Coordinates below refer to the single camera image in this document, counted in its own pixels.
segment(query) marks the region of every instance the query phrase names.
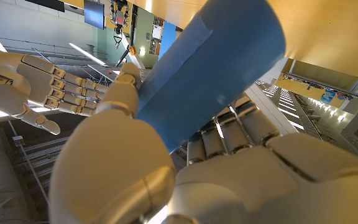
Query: television screen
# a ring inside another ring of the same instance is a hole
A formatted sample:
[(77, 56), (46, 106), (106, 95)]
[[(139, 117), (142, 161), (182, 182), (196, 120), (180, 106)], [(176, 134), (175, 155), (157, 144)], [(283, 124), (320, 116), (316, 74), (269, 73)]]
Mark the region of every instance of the television screen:
[(104, 4), (84, 0), (84, 16), (87, 24), (104, 29)]

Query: ceiling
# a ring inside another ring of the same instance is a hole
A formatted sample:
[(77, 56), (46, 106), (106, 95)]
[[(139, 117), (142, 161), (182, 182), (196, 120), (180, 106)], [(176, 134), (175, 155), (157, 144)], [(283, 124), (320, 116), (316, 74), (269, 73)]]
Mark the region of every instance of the ceiling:
[[(206, 0), (129, 0), (186, 27)], [(283, 26), (286, 57), (358, 77), (358, 0), (268, 0)]]

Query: blue foam tube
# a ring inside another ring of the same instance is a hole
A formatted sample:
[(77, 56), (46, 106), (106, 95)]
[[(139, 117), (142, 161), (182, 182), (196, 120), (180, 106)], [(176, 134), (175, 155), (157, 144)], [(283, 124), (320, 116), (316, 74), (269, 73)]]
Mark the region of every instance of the blue foam tube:
[(285, 39), (264, 0), (209, 0), (154, 66), (137, 115), (170, 152), (283, 57)]

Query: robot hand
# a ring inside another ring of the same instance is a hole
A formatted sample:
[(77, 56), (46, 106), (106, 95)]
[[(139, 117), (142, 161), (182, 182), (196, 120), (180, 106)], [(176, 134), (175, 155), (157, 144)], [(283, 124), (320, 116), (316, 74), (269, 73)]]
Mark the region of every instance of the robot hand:
[(135, 119), (139, 87), (139, 69), (126, 63), (65, 144), (51, 177), (51, 223), (148, 221), (169, 201), (175, 167), (154, 128)]
[(52, 134), (59, 126), (29, 105), (91, 116), (107, 89), (40, 58), (0, 51), (0, 111)]

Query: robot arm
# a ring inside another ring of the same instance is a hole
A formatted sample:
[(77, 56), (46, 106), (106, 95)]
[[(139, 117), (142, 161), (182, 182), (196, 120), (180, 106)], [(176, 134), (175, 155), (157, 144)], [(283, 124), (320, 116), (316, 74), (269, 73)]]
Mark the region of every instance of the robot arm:
[(358, 158), (281, 136), (246, 95), (189, 140), (175, 177), (158, 134), (134, 119), (139, 78), (125, 64), (66, 143), (51, 178), (52, 223), (147, 223), (166, 204), (166, 224), (358, 222)]
[(128, 26), (129, 6), (126, 0), (110, 0), (110, 20), (116, 25), (116, 34), (121, 34), (121, 29)]
[(51, 223), (148, 221), (169, 201), (175, 168), (153, 127), (135, 119), (139, 88), (139, 69), (126, 63), (65, 144), (51, 178)]
[(58, 125), (29, 105), (91, 116), (107, 89), (40, 58), (0, 51), (0, 111), (52, 134)]

